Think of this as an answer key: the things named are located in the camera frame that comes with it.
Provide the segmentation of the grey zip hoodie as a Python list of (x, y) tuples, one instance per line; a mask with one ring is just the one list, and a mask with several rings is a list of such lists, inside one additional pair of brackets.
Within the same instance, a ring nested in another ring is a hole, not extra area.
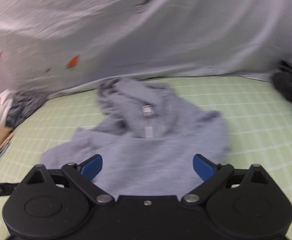
[(182, 197), (201, 183), (194, 155), (222, 163), (230, 149), (221, 113), (199, 109), (165, 83), (109, 79), (100, 83), (97, 99), (105, 119), (92, 129), (78, 128), (40, 161), (58, 169), (99, 154), (103, 166), (94, 183), (113, 197)]

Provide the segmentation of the blue plaid shirt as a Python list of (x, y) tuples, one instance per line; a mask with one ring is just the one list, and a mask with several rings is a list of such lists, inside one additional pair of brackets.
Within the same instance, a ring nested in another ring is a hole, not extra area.
[(37, 109), (47, 101), (48, 95), (35, 92), (18, 92), (13, 96), (11, 108), (8, 111), (6, 126), (17, 128)]

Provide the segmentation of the white folded garment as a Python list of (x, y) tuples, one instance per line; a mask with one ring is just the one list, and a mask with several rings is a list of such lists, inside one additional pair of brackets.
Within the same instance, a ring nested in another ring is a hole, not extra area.
[(0, 126), (6, 126), (7, 115), (12, 107), (15, 91), (6, 89), (0, 94)]

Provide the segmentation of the grey carrot print blanket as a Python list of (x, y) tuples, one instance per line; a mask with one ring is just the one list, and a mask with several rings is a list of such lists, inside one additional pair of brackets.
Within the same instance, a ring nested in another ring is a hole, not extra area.
[(0, 92), (292, 63), (292, 0), (0, 0)]

